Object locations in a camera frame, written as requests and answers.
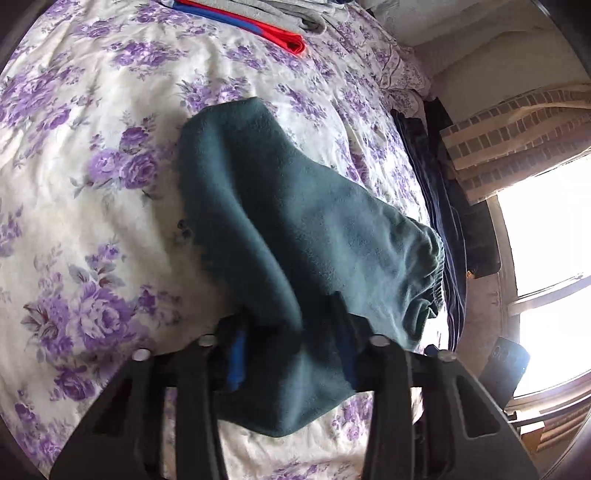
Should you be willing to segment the teal fleece pants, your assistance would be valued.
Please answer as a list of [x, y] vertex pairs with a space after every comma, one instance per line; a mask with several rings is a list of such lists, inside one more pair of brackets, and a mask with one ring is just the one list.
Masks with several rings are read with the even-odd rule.
[[259, 99], [201, 110], [178, 143], [184, 221], [250, 312], [245, 378], [218, 415], [281, 437], [353, 394], [329, 297], [407, 350], [444, 304], [438, 234], [312, 161]]

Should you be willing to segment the black smartphone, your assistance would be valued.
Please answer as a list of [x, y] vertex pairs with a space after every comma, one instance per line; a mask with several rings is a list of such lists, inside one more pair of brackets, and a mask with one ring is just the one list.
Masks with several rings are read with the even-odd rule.
[[479, 381], [501, 409], [512, 400], [529, 362], [523, 346], [504, 337], [496, 340]]

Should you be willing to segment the purple floral bedsheet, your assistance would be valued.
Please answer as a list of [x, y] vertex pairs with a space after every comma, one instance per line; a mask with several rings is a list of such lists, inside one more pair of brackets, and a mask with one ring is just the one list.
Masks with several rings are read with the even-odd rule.
[[358, 4], [294, 55], [155, 1], [58, 1], [1, 74], [1, 416], [47, 475], [112, 372], [228, 310], [182, 219], [185, 121], [259, 97], [305, 155], [429, 215], [392, 111], [431, 91]]

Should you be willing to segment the brick pattern curtain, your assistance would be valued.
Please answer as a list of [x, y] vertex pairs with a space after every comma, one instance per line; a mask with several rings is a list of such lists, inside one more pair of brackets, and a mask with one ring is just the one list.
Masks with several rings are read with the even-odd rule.
[[590, 151], [590, 84], [531, 90], [440, 135], [467, 201], [480, 203]]

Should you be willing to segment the white lace bed cover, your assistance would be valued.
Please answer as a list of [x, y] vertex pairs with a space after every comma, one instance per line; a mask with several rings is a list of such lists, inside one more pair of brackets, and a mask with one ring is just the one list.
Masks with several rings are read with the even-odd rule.
[[403, 44], [418, 46], [484, 21], [520, 31], [544, 25], [534, 1], [359, 1]]

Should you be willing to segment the folded red blue garment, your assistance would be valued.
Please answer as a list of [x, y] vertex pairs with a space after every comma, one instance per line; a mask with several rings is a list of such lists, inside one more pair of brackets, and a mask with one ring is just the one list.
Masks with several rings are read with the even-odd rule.
[[160, 1], [160, 4], [175, 11], [204, 17], [249, 31], [269, 40], [274, 45], [294, 55], [301, 55], [305, 50], [304, 38], [300, 34], [260, 22], [259, 20], [206, 6], [195, 1]]

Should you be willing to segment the folded grey garment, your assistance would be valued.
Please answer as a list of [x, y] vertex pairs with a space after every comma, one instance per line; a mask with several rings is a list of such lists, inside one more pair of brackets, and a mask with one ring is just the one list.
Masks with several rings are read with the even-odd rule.
[[204, 0], [200, 4], [300, 34], [322, 35], [329, 24], [349, 20], [349, 9], [332, 1]]

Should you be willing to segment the window with white frame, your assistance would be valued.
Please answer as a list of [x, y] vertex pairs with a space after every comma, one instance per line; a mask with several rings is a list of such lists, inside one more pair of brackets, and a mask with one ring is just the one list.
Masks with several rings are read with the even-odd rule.
[[590, 371], [590, 157], [521, 181], [487, 205], [506, 334], [529, 355], [516, 396], [564, 392]]

